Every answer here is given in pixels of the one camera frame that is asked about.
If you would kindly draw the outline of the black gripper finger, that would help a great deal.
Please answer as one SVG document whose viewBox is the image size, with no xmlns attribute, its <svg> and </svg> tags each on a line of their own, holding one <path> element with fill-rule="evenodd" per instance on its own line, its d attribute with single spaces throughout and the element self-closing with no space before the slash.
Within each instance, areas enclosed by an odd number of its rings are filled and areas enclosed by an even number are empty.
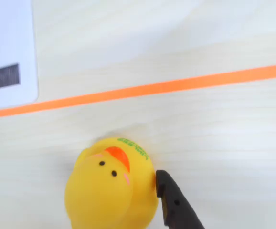
<svg viewBox="0 0 276 229">
<path fill-rule="evenodd" d="M 181 189 L 165 170 L 156 171 L 156 193 L 161 199 L 165 226 L 170 229 L 204 229 Z"/>
</svg>

